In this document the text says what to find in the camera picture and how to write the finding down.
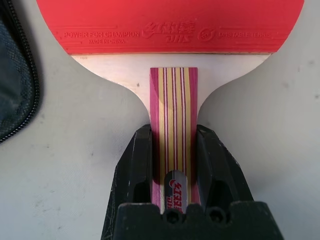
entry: table tennis paddle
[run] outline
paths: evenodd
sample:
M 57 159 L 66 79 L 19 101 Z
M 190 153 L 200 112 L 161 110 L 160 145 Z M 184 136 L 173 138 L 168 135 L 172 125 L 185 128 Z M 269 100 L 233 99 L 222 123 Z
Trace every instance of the table tennis paddle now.
M 278 51 L 304 0 L 37 0 L 52 34 L 150 114 L 152 202 L 199 203 L 193 145 L 206 98 Z

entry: black zippered case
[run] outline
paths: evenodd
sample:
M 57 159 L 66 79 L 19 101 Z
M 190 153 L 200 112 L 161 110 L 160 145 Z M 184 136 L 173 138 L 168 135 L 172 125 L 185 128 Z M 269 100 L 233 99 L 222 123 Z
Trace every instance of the black zippered case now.
M 31 121 L 39 90 L 33 55 L 12 0 L 0 0 L 0 143 Z

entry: red rubber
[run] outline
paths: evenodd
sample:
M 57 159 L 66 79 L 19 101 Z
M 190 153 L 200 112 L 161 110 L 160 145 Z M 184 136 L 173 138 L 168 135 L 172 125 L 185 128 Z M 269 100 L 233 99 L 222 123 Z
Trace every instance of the red rubber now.
M 69 54 L 274 53 L 304 0 L 37 0 Z

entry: clamp jaw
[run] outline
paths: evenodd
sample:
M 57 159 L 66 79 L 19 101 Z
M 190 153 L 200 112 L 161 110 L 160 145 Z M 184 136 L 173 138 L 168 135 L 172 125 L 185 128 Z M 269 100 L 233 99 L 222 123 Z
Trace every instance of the clamp jaw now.
M 137 130 L 114 172 L 102 240 L 283 240 L 267 206 L 255 202 L 237 161 L 198 125 L 196 172 L 201 205 L 185 214 L 152 204 L 150 125 Z

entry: striped wooden handle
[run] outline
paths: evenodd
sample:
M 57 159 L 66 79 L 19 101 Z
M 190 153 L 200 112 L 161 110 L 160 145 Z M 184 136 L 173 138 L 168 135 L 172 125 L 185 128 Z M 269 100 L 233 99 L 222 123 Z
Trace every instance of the striped wooden handle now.
M 150 121 L 154 172 L 152 203 L 181 212 L 199 202 L 196 183 L 197 127 L 196 67 L 150 70 Z

